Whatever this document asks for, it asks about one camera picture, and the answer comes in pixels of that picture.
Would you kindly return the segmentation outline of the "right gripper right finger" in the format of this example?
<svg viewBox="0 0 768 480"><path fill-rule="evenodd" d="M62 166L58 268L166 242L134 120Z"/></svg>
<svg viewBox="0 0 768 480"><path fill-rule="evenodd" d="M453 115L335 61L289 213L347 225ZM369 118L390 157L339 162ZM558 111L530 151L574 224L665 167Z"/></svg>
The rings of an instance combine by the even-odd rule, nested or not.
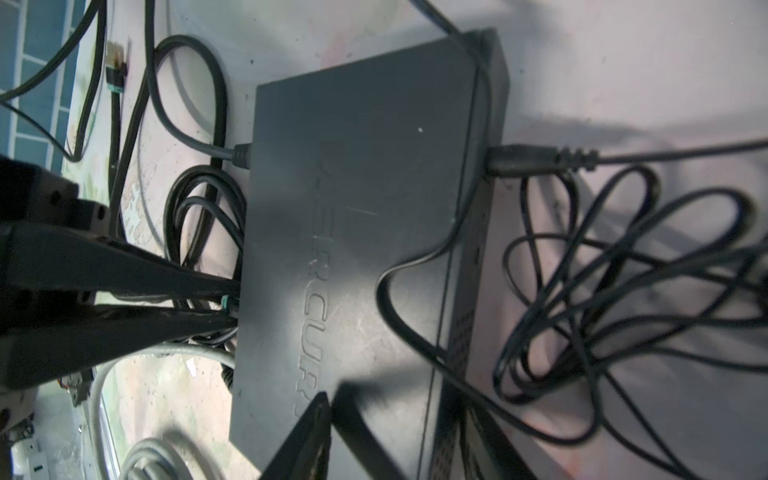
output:
<svg viewBox="0 0 768 480"><path fill-rule="evenodd" d="M461 455L466 479L537 479L491 414L470 402L461 422Z"/></svg>

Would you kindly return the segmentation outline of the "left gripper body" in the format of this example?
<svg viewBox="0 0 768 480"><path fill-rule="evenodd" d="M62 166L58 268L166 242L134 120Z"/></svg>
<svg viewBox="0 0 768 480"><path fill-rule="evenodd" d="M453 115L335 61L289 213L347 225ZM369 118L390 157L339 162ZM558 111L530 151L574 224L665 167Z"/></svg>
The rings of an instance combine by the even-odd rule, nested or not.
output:
<svg viewBox="0 0 768 480"><path fill-rule="evenodd" d="M79 197L79 185L29 163L1 156L1 222L28 221L99 235L109 208Z"/></svg>

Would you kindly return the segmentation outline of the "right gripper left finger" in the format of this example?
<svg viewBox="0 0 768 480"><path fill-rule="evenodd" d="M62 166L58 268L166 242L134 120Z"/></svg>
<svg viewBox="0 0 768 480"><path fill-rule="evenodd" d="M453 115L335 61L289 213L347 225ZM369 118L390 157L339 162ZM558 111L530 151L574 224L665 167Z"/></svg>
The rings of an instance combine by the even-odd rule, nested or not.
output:
<svg viewBox="0 0 768 480"><path fill-rule="evenodd" d="M325 392L306 408L269 465L261 480L326 480L331 446L332 411Z"/></svg>

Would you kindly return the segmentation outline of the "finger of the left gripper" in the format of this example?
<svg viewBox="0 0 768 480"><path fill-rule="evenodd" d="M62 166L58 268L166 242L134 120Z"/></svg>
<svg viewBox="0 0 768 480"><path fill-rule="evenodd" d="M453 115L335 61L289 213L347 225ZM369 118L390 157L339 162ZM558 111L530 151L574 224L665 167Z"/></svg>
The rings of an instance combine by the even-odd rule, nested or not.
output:
<svg viewBox="0 0 768 480"><path fill-rule="evenodd" d="M116 239L31 222L1 224L1 284L167 299L215 300L240 292L236 280L185 268Z"/></svg>
<svg viewBox="0 0 768 480"><path fill-rule="evenodd" d="M1 316L1 388L25 390L153 345L235 327L222 311L79 305Z"/></svg>

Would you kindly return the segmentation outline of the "black power adapter with cord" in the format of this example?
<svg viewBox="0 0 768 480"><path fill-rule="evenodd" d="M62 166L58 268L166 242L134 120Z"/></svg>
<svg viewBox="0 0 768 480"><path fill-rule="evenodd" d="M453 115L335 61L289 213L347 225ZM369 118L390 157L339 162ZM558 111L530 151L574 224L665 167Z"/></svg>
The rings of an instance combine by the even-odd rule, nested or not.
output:
<svg viewBox="0 0 768 480"><path fill-rule="evenodd" d="M394 334L427 361L464 397L469 417L478 423L506 423L512 428L558 447L577 447L601 431L625 449L680 479L693 472L658 435L611 370L618 363L648 355L667 356L713 368L763 375L763 365L725 361L670 348L667 341L697 327L763 329L765 316L724 319L721 307L735 293L745 291L760 304L767 301L765 284L751 282L749 273L766 255L765 242L742 245L753 224L755 208L741 191L712 187L661 204L660 181L653 165L763 150L763 139L685 150L602 157L597 151L525 144L490 146L477 179L517 178L527 183L535 176L553 176L576 198L574 175L605 164L618 167L586 212L569 208L569 225L559 235L565 250L549 278L539 278L537 293L505 341L492 372L493 396L486 396L455 374L435 344L413 330L391 302L390 284L400 272L392 266L376 286L376 303L383 321ZM588 231L613 191L630 175L645 186L643 201L624 234L607 243L588 237ZM728 230L700 248L671 260L639 252L636 245L670 216L693 203L714 196L730 200L735 217ZM664 314L628 317L604 325L605 314L631 293L668 280L691 278L716 284L719 295L696 315ZM592 417L586 430L573 437L557 437L536 429L510 412L511 406L542 399L576 381L586 385Z"/></svg>

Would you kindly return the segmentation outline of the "black network switch box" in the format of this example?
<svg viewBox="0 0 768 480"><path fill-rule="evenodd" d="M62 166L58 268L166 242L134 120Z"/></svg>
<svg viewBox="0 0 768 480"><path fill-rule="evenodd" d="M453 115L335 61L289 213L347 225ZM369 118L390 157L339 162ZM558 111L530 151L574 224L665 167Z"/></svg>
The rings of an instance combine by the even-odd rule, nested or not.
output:
<svg viewBox="0 0 768 480"><path fill-rule="evenodd" d="M467 34L494 70L442 39L257 88L229 438L265 469L312 398L335 409L332 479L446 479L457 391L382 319L397 313L466 370L493 184L471 186L482 129L498 140L509 77L493 29ZM494 97L499 106L489 107Z"/></svg>

